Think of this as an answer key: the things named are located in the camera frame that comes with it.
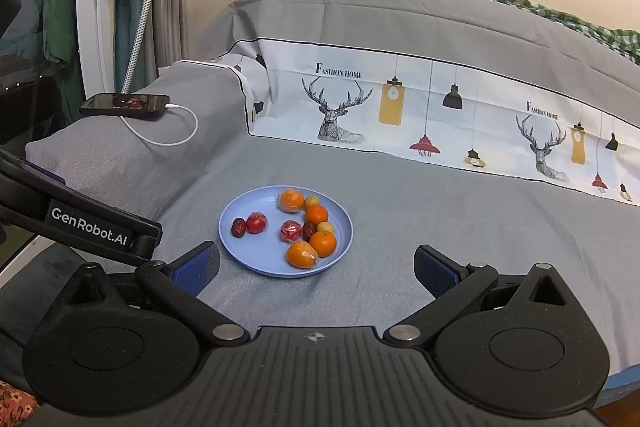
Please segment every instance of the bed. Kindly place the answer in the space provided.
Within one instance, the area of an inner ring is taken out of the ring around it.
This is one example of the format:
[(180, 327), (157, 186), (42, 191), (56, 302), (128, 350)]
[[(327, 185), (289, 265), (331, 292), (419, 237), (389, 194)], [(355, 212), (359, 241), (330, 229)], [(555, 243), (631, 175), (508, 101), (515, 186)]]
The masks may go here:
[[(432, 299), (413, 275), (424, 243), (501, 273), (551, 263), (609, 349), (598, 405), (640, 387), (634, 61), (493, 0), (237, 0), (199, 54), (143, 89), (197, 113), (187, 144), (158, 150), (96, 116), (29, 144), (28, 159), (160, 221), (164, 261), (219, 242), (221, 211), (251, 188), (311, 187), (337, 200), (353, 245), (317, 276), (270, 279), (222, 251), (199, 298), (251, 331), (382, 333)], [(134, 124), (171, 142), (191, 121), (167, 112)]]

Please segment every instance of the plate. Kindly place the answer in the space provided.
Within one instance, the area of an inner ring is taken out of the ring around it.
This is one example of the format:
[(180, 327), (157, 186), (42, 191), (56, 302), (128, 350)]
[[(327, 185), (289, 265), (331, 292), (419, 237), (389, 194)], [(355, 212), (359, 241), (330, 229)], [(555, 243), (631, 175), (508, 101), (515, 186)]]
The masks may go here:
[[(278, 208), (278, 196), (287, 188), (301, 190), (305, 198), (318, 196), (322, 206), (329, 212), (329, 222), (335, 228), (337, 246), (334, 253), (328, 257), (318, 258), (316, 266), (308, 270), (296, 268), (287, 262), (289, 243), (285, 243), (280, 238), (280, 227), (287, 219), (293, 219), (300, 225), (303, 225), (305, 221), (304, 210), (289, 214)], [(234, 219), (236, 217), (246, 219), (252, 212), (261, 212), (267, 216), (267, 228), (256, 234), (247, 232), (242, 237), (231, 235), (231, 224)], [(249, 190), (231, 201), (222, 211), (218, 222), (218, 232), (222, 244), (238, 263), (264, 275), (294, 278), (319, 273), (340, 261), (351, 246), (353, 224), (344, 208), (320, 192), (289, 185), (270, 185)]]

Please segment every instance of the deer illustration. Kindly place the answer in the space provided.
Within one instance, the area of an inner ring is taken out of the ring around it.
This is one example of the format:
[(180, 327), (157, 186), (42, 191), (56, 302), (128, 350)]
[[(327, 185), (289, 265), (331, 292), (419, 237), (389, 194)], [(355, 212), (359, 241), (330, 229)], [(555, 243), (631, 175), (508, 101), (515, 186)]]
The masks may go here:
[(531, 127), (531, 130), (529, 132), (527, 132), (527, 129), (525, 127), (525, 124), (527, 120), (529, 120), (529, 118), (531, 118), (531, 115), (529, 115), (527, 118), (522, 120), (522, 123), (520, 123), (518, 121), (518, 117), (516, 116), (516, 123), (518, 124), (518, 129), (520, 130), (520, 133), (527, 140), (529, 140), (529, 147), (531, 147), (531, 150), (536, 155), (536, 170), (544, 174), (547, 178), (568, 182), (569, 178), (567, 177), (566, 174), (564, 174), (564, 172), (560, 172), (560, 171), (556, 171), (555, 169), (552, 169), (545, 162), (545, 158), (551, 154), (551, 147), (560, 145), (564, 141), (564, 139), (566, 138), (566, 131), (564, 132), (564, 135), (562, 135), (561, 137), (560, 135), (562, 131), (560, 131), (560, 126), (558, 125), (558, 122), (556, 122), (556, 127), (558, 127), (558, 137), (554, 138), (554, 134), (550, 133), (549, 140), (545, 142), (544, 147), (540, 148), (538, 147), (536, 139), (533, 138), (533, 126)]
[(326, 102), (326, 100), (322, 97), (324, 93), (324, 89), (320, 91), (320, 94), (316, 94), (314, 92), (314, 84), (318, 81), (319, 76), (313, 80), (309, 87), (305, 86), (305, 79), (302, 79), (302, 87), (305, 89), (307, 96), (318, 104), (318, 110), (324, 114), (324, 120), (322, 121), (322, 125), (320, 126), (320, 131), (318, 132), (318, 139), (327, 141), (327, 142), (340, 142), (340, 143), (360, 143), (364, 140), (362, 134), (357, 134), (354, 132), (349, 132), (342, 127), (338, 126), (338, 117), (344, 116), (347, 114), (347, 109), (349, 107), (355, 107), (356, 105), (360, 105), (364, 103), (373, 92), (373, 89), (369, 91), (367, 96), (364, 96), (364, 91), (358, 84), (356, 80), (356, 86), (360, 90), (360, 93), (356, 98), (351, 100), (351, 93), (347, 94), (347, 101), (342, 102), (336, 109), (331, 109)]

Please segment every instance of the tangerine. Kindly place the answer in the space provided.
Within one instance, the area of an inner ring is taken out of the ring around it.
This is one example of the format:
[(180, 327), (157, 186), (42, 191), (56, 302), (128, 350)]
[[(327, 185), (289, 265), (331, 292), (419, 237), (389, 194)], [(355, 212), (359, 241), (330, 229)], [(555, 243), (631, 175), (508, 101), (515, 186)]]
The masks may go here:
[(278, 208), (289, 214), (299, 211), (303, 206), (305, 206), (305, 197), (302, 192), (295, 188), (283, 190), (278, 198)]
[(287, 261), (296, 268), (312, 268), (318, 262), (318, 252), (306, 241), (296, 241), (287, 250)]
[(321, 230), (309, 238), (309, 244), (318, 252), (320, 257), (327, 257), (334, 253), (337, 241), (334, 234)]
[(306, 208), (305, 221), (311, 221), (316, 227), (329, 220), (329, 212), (321, 204), (310, 204)]

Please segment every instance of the gray bed sheet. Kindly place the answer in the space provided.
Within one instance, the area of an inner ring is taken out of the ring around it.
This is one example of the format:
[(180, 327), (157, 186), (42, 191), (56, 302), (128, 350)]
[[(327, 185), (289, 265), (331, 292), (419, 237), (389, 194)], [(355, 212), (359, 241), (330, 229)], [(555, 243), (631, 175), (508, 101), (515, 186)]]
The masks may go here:
[[(238, 0), (200, 39), (198, 58), (225, 54), (240, 40), (259, 52), (260, 38), (448, 60), (640, 124), (638, 66), (564, 26), (489, 0)], [(542, 182), (252, 137), (240, 86), (232, 70), (177, 62), (144, 91), (166, 93), (197, 113), (201, 127), (188, 144), (159, 150), (119, 119), (93, 117), (30, 144), (28, 159), (84, 194), (160, 220), (156, 255), (166, 261), (217, 240), (222, 208), (254, 187), (300, 185), (343, 204), (353, 246), (317, 276), (269, 279), (222, 251), (220, 273), (200, 298), (251, 330), (369, 324), (382, 331), (430, 301), (412, 271), (415, 248), (428, 243), (462, 264), (484, 261), (502, 273), (554, 264), (603, 337), (610, 372), (640, 363), (638, 207)], [(166, 142), (192, 125), (173, 112), (134, 124)]]
[[(382, 332), (431, 300), (415, 280), (412, 264), (415, 248), (427, 243), (462, 264), (484, 261), (502, 273), (526, 273), (541, 261), (554, 264), (607, 344), (611, 372), (640, 362), (637, 207), (542, 182), (250, 136), (244, 96), (232, 70), (177, 62), (148, 90), (172, 100), (181, 93), (179, 102), (205, 121), (209, 117), (203, 113), (212, 106), (198, 106), (198, 100), (214, 100), (218, 117), (202, 127), (201, 142), (172, 148), (160, 159), (142, 142), (130, 142), (135, 137), (112, 117), (84, 119), (31, 143), (29, 159), (81, 192), (159, 219), (164, 237), (156, 257), (165, 261), (201, 241), (219, 240), (224, 206), (261, 185), (314, 188), (343, 204), (353, 219), (349, 253), (314, 277), (270, 279), (223, 251), (220, 273), (200, 298), (250, 330), (374, 325)], [(162, 118), (154, 137), (175, 123)], [(209, 142), (217, 145), (206, 149)], [(128, 150), (120, 176), (102, 174), (97, 152), (120, 148)], [(81, 150), (84, 156), (76, 157)], [(200, 155), (207, 157), (205, 166), (191, 163)], [(111, 271), (122, 268), (103, 264)]]

